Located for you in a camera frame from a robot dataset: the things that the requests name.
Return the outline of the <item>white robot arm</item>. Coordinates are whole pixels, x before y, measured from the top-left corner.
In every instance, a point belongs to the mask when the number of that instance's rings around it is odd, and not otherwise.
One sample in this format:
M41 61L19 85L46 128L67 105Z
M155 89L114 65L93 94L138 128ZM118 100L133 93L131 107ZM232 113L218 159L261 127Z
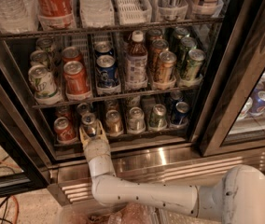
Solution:
M134 183L116 176L101 123L90 137L79 129L91 174L91 193L102 205L140 203L222 224L265 224L265 175L248 165L229 169L212 187Z

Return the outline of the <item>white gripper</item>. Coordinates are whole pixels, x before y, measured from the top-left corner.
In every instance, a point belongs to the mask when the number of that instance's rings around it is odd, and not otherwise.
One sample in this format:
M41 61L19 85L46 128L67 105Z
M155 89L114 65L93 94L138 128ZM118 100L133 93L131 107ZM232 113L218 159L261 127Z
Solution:
M98 156L110 155L110 145L107 141L105 129L100 120L97 120L97 139L91 139L84 131L82 126L79 127L80 141L83 146L84 155L88 161Z

